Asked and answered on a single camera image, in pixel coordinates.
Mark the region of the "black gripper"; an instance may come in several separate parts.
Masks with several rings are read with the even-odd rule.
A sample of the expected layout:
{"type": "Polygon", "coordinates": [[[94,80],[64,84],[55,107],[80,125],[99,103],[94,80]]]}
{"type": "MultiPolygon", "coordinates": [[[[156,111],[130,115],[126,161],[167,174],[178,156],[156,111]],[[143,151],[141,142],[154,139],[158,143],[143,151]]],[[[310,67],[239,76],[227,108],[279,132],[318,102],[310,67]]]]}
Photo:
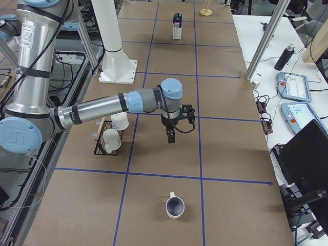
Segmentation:
{"type": "Polygon", "coordinates": [[[175,119],[169,120],[168,118],[161,116],[161,122],[166,127],[166,132],[168,135],[168,143],[173,144],[175,142],[174,126],[176,126],[176,120],[175,119]]]}

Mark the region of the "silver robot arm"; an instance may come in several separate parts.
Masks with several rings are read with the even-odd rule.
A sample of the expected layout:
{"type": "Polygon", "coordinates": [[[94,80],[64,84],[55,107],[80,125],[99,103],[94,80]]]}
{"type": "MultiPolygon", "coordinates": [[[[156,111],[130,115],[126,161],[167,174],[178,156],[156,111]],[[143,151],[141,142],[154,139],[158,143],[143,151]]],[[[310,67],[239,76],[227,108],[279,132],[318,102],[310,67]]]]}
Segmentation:
{"type": "Polygon", "coordinates": [[[1,40],[9,42],[14,36],[20,36],[22,23],[15,14],[1,16],[1,40]]]}
{"type": "Polygon", "coordinates": [[[168,141],[182,120],[182,84],[165,79],[151,89],[119,93],[70,107],[48,108],[46,99],[51,77],[55,39],[60,28],[75,20],[77,1],[18,1],[22,31],[13,101],[1,104],[1,147],[26,154],[38,149],[54,134],[73,125],[121,112],[161,111],[168,141]]]}

